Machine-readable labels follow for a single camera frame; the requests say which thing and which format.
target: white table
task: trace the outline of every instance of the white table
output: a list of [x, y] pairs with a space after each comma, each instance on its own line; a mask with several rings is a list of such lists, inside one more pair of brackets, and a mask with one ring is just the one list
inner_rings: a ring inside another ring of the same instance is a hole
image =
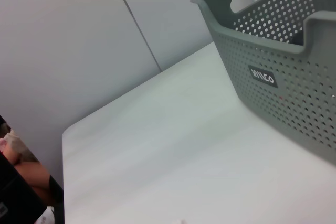
[[336, 167], [252, 114], [214, 44], [63, 135], [66, 224], [325, 224]]

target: white wall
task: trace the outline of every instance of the white wall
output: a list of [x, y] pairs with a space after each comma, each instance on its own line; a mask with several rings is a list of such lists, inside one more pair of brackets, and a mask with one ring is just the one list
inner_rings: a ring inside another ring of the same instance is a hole
[[212, 39], [190, 0], [127, 0], [162, 69], [209, 44]]
[[0, 114], [61, 183], [63, 131], [159, 69], [123, 0], [0, 4]]

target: gray plastic basket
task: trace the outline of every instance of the gray plastic basket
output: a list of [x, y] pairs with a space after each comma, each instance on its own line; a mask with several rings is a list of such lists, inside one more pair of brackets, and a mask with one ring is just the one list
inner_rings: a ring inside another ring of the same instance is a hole
[[[259, 0], [239, 13], [231, 1], [192, 0], [239, 98], [336, 164], [336, 0]], [[302, 30], [304, 45], [291, 44]]]

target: wall seam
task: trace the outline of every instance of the wall seam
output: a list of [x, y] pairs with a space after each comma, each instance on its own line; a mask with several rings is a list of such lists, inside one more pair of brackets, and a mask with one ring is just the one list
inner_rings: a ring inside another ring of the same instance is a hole
[[147, 42], [147, 40], [146, 40], [146, 38], [145, 38], [145, 36], [144, 36], [142, 30], [140, 29], [140, 26], [139, 26], [138, 22], [136, 21], [135, 16], [133, 15], [132, 10], [131, 10], [129, 4], [127, 3], [126, 0], [123, 0], [123, 1], [124, 1], [125, 5], [126, 5], [128, 11], [130, 12], [130, 14], [131, 14], [131, 16], [132, 16], [132, 18], [133, 18], [133, 20], [134, 20], [134, 22], [135, 22], [135, 24], [136, 24], [136, 26], [137, 26], [139, 32], [140, 32], [140, 34], [141, 34], [143, 40], [145, 41], [145, 43], [146, 43], [146, 45], [147, 45], [147, 47], [148, 47], [148, 50], [149, 50], [149, 52], [151, 53], [151, 55], [152, 55], [152, 57], [153, 57], [153, 59], [154, 59], [156, 65], [157, 65], [158, 69], [160, 70], [160, 72], [162, 72], [162, 69], [161, 69], [161, 67], [160, 67], [160, 65], [159, 65], [159, 63], [158, 63], [158, 61], [156, 60], [156, 58], [155, 58], [155, 56], [154, 56], [154, 54], [153, 54], [153, 52], [152, 52], [152, 50], [151, 50], [151, 48], [150, 48], [150, 46], [149, 46], [149, 44], [148, 44], [148, 42]]

